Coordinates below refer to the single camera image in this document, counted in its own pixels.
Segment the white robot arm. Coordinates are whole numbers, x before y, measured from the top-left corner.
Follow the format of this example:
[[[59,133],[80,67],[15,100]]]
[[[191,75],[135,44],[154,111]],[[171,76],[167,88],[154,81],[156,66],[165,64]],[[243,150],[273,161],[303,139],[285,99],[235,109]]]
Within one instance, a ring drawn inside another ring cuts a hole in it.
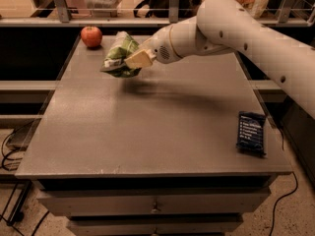
[[[315,118],[315,50],[257,22],[235,0],[205,0],[197,15],[164,27],[125,59],[130,68],[238,51]]]

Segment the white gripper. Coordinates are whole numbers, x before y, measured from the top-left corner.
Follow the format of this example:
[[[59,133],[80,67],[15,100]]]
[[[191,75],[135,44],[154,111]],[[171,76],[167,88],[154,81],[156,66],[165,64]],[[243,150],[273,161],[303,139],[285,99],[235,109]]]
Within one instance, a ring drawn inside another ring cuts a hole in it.
[[[124,60],[125,64],[135,69],[150,67],[155,60],[163,64],[179,61],[181,57],[177,55],[171,43],[172,28],[173,25],[159,29],[140,45],[141,50],[137,50]]]

